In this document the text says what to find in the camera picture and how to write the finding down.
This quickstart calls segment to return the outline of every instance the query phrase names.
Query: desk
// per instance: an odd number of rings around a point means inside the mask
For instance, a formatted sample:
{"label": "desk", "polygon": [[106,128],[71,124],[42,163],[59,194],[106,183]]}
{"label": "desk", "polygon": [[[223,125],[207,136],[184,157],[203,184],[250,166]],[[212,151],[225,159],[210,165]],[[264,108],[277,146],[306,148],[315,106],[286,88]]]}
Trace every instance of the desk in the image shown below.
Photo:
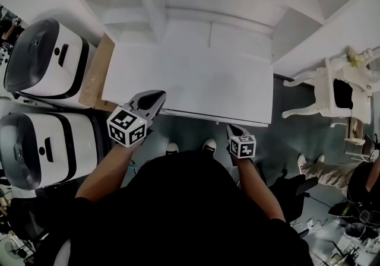
{"label": "desk", "polygon": [[116,44],[103,100],[120,105],[146,90],[164,90],[163,113],[268,126],[273,68],[260,58],[210,47]]}

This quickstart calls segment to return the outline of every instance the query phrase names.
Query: shoe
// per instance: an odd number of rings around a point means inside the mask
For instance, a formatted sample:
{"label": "shoe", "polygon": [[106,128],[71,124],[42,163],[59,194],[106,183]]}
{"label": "shoe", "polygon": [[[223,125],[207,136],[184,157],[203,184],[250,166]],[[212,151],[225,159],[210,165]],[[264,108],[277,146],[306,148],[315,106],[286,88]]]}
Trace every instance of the shoe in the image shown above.
{"label": "shoe", "polygon": [[324,163],[325,162],[325,156],[322,154],[318,157],[316,160],[317,163]]}
{"label": "shoe", "polygon": [[175,142],[171,142],[167,145],[165,155],[179,153],[178,145]]}
{"label": "shoe", "polygon": [[216,151],[216,142],[212,138],[207,139],[202,146],[202,151],[214,155]]}
{"label": "shoe", "polygon": [[297,161],[297,164],[298,164],[298,169],[299,169],[299,174],[303,174],[302,173],[302,167],[304,164],[307,164],[308,162],[306,161],[306,158],[303,154],[300,154],[300,156],[298,157],[298,161]]}

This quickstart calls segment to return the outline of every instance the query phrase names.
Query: black chair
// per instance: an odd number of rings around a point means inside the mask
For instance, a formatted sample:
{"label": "black chair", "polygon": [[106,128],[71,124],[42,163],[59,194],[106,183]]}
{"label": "black chair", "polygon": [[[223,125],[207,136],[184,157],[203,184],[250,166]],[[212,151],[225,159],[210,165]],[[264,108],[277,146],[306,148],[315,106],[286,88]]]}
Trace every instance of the black chair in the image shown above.
{"label": "black chair", "polygon": [[[267,183],[261,164],[257,166],[262,180]],[[286,179],[286,175],[287,170],[284,169],[283,175],[269,189],[280,203],[286,222],[290,223],[301,216],[303,201],[305,196],[308,195],[306,191],[317,186],[318,178],[314,177],[306,180],[305,175],[297,175],[291,179]]]}

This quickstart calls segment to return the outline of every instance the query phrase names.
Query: black clothing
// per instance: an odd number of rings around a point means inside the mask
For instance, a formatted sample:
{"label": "black clothing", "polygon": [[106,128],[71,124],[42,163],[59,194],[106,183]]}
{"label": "black clothing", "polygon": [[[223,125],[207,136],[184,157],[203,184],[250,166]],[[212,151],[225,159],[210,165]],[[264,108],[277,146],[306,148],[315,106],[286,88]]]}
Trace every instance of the black clothing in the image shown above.
{"label": "black clothing", "polygon": [[362,163],[355,168],[349,182],[347,198],[353,202],[361,202],[366,208],[369,208],[369,206],[372,205],[369,209],[377,210],[377,206],[379,205],[377,201],[379,200],[380,194],[379,179],[376,181],[370,192],[366,189],[368,176],[371,172],[372,166],[373,163]]}
{"label": "black clothing", "polygon": [[11,45],[14,45],[16,43],[18,36],[24,31],[24,29],[22,27],[16,26],[15,29],[13,30],[13,32],[10,34],[9,38],[7,40],[3,40],[1,38],[2,35],[5,34],[6,32],[8,32],[8,30],[10,30],[11,26],[12,26],[12,22],[9,20],[2,20],[0,22],[0,45],[3,42],[7,42]]}
{"label": "black clothing", "polygon": [[68,210],[43,241],[37,265],[52,265],[69,238],[69,265],[242,257],[252,265],[313,265],[297,232],[269,220],[220,163],[200,152],[156,158],[125,188],[97,204],[77,198]]}

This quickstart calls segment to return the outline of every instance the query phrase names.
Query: chair leg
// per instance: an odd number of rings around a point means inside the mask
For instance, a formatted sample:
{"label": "chair leg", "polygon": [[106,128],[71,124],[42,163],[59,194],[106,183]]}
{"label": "chair leg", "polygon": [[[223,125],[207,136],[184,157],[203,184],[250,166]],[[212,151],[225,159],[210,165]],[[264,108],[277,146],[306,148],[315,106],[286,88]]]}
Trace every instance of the chair leg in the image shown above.
{"label": "chair leg", "polygon": [[282,117],[288,118],[290,115],[314,115],[317,113],[319,113],[319,110],[316,104],[314,103],[311,106],[303,107],[301,109],[293,109],[289,111],[284,111],[282,113]]}
{"label": "chair leg", "polygon": [[298,78],[294,81],[284,80],[283,84],[285,87],[295,87],[295,86],[298,86],[299,84],[303,83],[305,80],[314,79],[319,75],[320,75],[320,73],[318,71],[309,71],[309,72],[305,72],[305,73],[300,74],[298,76]]}

